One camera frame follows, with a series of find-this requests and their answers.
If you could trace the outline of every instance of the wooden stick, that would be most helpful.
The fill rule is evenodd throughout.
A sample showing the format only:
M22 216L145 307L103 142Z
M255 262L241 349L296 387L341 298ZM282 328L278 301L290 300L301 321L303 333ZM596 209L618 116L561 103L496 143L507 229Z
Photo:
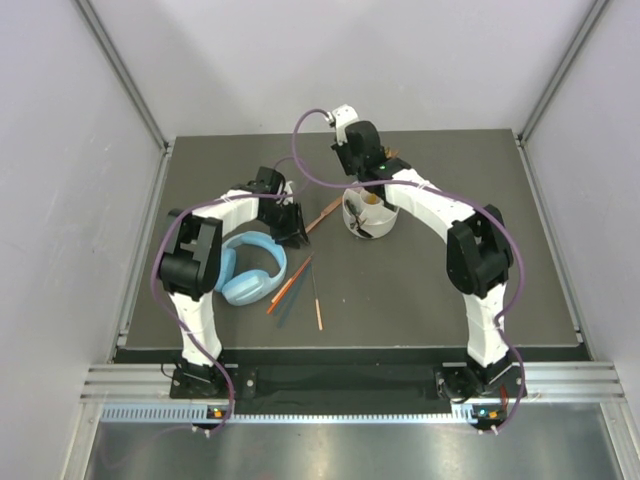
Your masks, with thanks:
M273 300L271 300L271 305L267 309L267 315L271 315L271 313L273 313L275 308L278 306L278 303L280 302L280 300L282 300L282 298L286 295L286 293L291 288L291 285L295 283L295 281L298 279L298 277L300 276L304 268L309 264L309 262L311 261L311 257L313 257L313 253L309 255L309 258L307 258L304 261L304 263L300 266L298 271L294 273L293 276L287 281L287 283L285 283L284 286L280 289L280 291L276 293L276 296L273 297Z
M316 225L318 225L322 220L324 220L324 218L329 215L331 212L333 212L336 208L338 208L340 206L340 204L342 203L342 197L338 197L336 198L333 202L331 202L327 208L325 208L322 212L320 212L320 216L318 218L316 218L313 222L311 222L309 225L307 225L307 228L305 229L307 234L309 234L309 232L311 230L313 230L314 228L316 228Z
M322 331L322 315L320 314L320 300L318 300L318 287L316 286L316 276L313 273L313 263L309 268L311 269L311 280L313 280L313 292L316 296L316 317L318 318L318 330Z

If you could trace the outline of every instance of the wall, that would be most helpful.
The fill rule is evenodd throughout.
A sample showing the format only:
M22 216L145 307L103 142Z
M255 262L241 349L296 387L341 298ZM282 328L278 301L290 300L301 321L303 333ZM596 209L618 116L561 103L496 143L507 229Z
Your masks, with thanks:
M72 2L4 2L0 60L0 478L57 478L159 150Z
M93 0L170 138L342 103L382 130L518 131L590 2Z
M640 422L640 4L616 0L530 143L592 344Z

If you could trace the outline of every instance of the headphone ear cup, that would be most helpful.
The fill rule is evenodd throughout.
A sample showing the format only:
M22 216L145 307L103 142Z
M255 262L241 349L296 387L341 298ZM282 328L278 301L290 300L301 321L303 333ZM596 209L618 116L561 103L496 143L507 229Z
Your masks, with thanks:
M232 278L222 288L222 295L231 305L248 305L265 296L269 280L269 274L264 270L249 270Z
M236 251L233 248L225 248L220 256L220 275L213 289L221 292L224 286L233 277L233 271L236 269Z

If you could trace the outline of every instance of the orange stick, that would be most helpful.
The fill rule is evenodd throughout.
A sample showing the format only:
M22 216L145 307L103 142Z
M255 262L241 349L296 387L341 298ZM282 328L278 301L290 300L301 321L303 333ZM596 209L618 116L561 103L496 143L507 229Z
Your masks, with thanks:
M318 225L322 220L324 220L324 218L327 215L329 215L336 208L338 208L341 203L342 203L342 197L338 197L333 202L331 202L322 212L320 212L320 216L318 218L316 218L313 222L307 225L307 228L305 229L306 232L309 233L311 230L313 230L316 227L316 225Z
M293 276L287 281L287 283L285 283L284 286L280 289L280 291L276 293L276 296L273 297L273 300L271 300L271 305L267 309L267 315L271 315L271 313L275 310L275 308L278 306L278 303L280 303L280 300L282 300L282 297L286 295L286 293L289 291L291 286L296 282L296 280L298 279L302 271L309 264L309 262L311 261L311 257L313 257L313 253L309 255L309 258L307 258L304 261L304 263L300 266L298 271L294 273Z

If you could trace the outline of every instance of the headphones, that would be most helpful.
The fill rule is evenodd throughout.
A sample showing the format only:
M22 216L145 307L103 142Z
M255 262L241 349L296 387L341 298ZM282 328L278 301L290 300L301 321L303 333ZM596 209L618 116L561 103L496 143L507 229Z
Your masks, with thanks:
M270 277L264 270L249 270L237 277L233 276L236 267L238 245L254 245L268 251L278 262L280 271L275 277ZM220 258L220 276L213 288L221 292L231 305L241 306L256 302L282 283L287 270L287 255L284 248L266 233L246 232L231 237L222 244Z

